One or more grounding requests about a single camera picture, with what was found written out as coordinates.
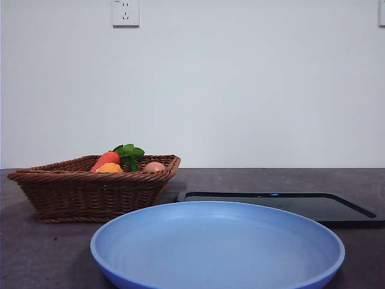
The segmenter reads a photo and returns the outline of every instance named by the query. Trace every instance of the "gray table surface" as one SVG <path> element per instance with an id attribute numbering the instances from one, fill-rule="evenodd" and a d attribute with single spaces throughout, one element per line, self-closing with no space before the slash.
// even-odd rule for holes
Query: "gray table surface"
<path id="1" fill-rule="evenodd" d="M 43 224 L 1 170 L 1 288 L 115 288 L 89 244 L 100 223 Z M 179 169 L 160 204 L 181 191 L 329 192 L 385 215 L 385 169 Z M 385 288 L 385 229 L 334 229 L 345 245 L 326 289 Z"/>

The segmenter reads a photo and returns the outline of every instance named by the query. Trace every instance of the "brown wicker basket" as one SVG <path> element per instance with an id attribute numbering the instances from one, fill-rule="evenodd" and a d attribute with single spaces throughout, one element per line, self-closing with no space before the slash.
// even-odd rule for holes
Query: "brown wicker basket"
<path id="1" fill-rule="evenodd" d="M 99 155 L 20 169 L 8 175 L 34 205 L 44 223 L 107 222 L 130 211 L 152 206 L 176 174 L 180 158 L 145 155 L 139 172 L 91 173 Z M 162 163 L 160 172 L 141 172 L 149 162 Z"/>

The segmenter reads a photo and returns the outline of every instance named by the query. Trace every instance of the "egg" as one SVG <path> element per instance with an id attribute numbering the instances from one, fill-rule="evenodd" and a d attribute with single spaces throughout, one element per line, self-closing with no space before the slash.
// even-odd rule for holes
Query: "egg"
<path id="1" fill-rule="evenodd" d="M 163 164 L 158 163 L 156 161 L 153 161 L 152 163 L 146 164 L 143 171 L 144 172 L 158 172 L 160 170 L 165 170 L 165 169 L 166 169 L 166 167 Z"/>

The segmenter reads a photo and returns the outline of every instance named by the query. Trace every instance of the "blue plate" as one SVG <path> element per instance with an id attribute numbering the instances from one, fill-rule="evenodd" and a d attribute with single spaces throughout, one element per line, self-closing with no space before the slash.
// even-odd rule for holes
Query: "blue plate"
<path id="1" fill-rule="evenodd" d="M 316 289 L 341 266 L 341 240 L 313 220 L 234 202 L 183 202 L 120 216 L 91 252 L 105 276 L 134 289 Z"/>

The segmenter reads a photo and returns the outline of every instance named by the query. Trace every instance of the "black tray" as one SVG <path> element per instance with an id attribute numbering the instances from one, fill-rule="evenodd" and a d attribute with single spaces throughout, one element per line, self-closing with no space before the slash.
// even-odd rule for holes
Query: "black tray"
<path id="1" fill-rule="evenodd" d="M 330 193 L 189 191 L 179 193 L 177 200 L 220 200 L 263 205 L 302 215 L 329 228 L 385 228 L 385 219 L 375 211 Z"/>

